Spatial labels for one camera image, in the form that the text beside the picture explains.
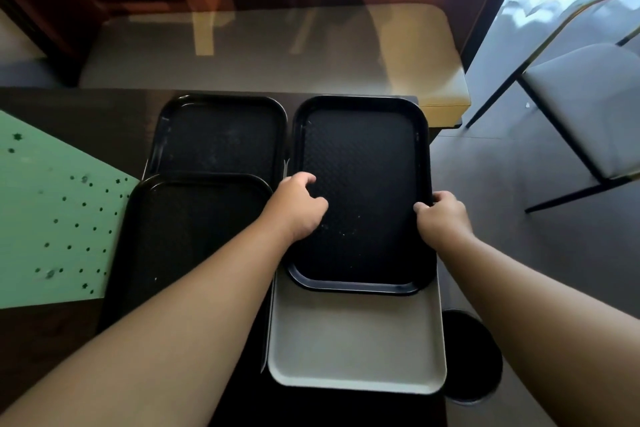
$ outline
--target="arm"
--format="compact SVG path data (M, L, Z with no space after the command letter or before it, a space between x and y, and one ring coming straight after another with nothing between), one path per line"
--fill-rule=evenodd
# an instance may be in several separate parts
M640 321L482 243L447 191L416 203L436 249L502 354L558 425L640 425Z
M0 418L1 427L206 425L287 248L328 204L286 178L260 218L95 337Z

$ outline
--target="white tray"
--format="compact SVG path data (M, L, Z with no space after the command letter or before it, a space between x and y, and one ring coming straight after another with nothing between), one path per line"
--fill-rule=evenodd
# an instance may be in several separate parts
M283 385L435 393L447 376L437 277L409 297L319 293L280 268L268 349Z

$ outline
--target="black tray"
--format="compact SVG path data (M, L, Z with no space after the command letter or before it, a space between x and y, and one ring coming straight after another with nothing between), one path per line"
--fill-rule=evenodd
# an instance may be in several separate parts
M307 171L329 210L286 256L307 289L413 294L436 272L420 239L413 204L430 204L428 124L401 98L318 96L293 121L292 174Z
M251 174L276 189L287 114L260 96L185 95L158 118L145 178L167 172Z
M99 331L212 255L258 218L270 196L267 183L240 174L171 174L138 184L122 222Z

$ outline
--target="black metal chair frame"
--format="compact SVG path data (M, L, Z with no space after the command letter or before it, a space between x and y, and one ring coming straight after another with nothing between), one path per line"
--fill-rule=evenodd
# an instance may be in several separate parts
M593 161L586 155L582 147L578 144L578 142L573 139L573 136L566 128L558 121L555 115L549 110L545 101L540 97L536 91L527 83L524 79L524 72L529 68L530 65L535 61L535 59L540 56L542 51L547 49L548 45L563 31L563 29L578 15L583 13L588 8L604 2L606 0L592 0L590 2L585 3L576 9L569 17L567 17L558 28L553 31L553 33L542 43L540 46L533 51L531 56L529 56L524 63L522 63L518 68L504 81L502 85L492 94L492 96L484 103L484 105L476 112L476 114L471 117L471 120L465 126L466 128L470 128L484 113L492 107L492 105L507 91L511 85L514 83L518 83L522 89L529 95L532 101L536 104L536 106L540 109L545 117L547 117L548 121L554 128L558 131L558 133L562 136L567 145L573 150L573 152L580 158L582 164L584 164L589 172L593 175L593 177L598 181L598 184L592 187L588 187L585 189L580 189L579 191L572 192L565 196L556 197L556 199L551 199L550 201L545 201L544 203L537 204L530 208L525 209L525 213L531 213L534 211L539 211L547 208L552 208L554 206L559 206L560 204L569 203L571 201L575 201L576 199L580 199L582 197L592 196L594 194L598 194L600 192L613 189L615 187L622 186L628 182L636 180L640 178L640 171L634 172L632 174L617 176L614 178L607 178L600 170L596 167ZM636 27L631 33L627 34L620 41L616 43L617 46L624 46L626 43L631 41L636 35L640 34L640 26Z

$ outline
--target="plastic tray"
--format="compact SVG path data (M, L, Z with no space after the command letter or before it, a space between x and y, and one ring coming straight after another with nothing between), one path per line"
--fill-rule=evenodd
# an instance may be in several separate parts
M415 226L413 204L431 203L427 121L401 98L318 96L298 109L289 174L308 171L329 210L292 246L287 270L320 291L414 294L436 273L436 254Z
M287 114L271 98L185 95L160 113L145 178L167 172L252 174L278 186Z
M408 297L306 291L276 274L269 371L283 385L432 394L447 376L440 289Z
M124 215L99 330L209 257L258 218L270 196L264 181L238 174L172 174L138 184Z

